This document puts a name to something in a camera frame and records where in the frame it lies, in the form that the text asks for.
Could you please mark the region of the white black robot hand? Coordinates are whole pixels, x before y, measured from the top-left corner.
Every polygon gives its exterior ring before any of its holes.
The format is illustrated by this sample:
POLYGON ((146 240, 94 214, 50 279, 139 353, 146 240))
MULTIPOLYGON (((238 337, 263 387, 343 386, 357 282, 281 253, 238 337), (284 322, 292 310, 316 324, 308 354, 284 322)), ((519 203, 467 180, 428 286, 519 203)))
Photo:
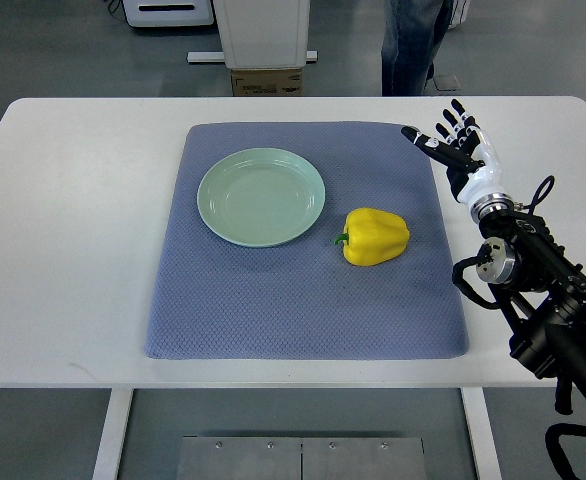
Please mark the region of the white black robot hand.
POLYGON ((481 138, 481 128, 462 103, 453 99, 442 112, 448 126, 437 123, 440 139, 426 135, 416 127, 403 126, 402 135, 430 159, 446 167, 450 190, 458 203, 470 205, 471 198, 489 184, 486 174, 496 166, 480 146, 488 146, 481 138))

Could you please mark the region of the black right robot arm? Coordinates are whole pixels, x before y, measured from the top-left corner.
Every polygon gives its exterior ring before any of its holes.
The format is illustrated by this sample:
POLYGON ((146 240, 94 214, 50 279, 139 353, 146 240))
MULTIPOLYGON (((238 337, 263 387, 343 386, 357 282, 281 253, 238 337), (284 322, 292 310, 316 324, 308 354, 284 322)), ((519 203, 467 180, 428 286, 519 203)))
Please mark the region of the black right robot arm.
MULTIPOLYGON (((472 213, 484 242, 454 265, 452 280, 475 304, 502 312, 512 330, 511 357, 538 379, 556 379, 555 409, 569 415, 574 389, 586 400, 586 276, 534 213, 553 185, 547 177, 527 205, 501 193, 481 200, 472 213)), ((556 472, 573 479, 564 436, 586 438, 586 426, 558 423, 545 434, 556 472)))

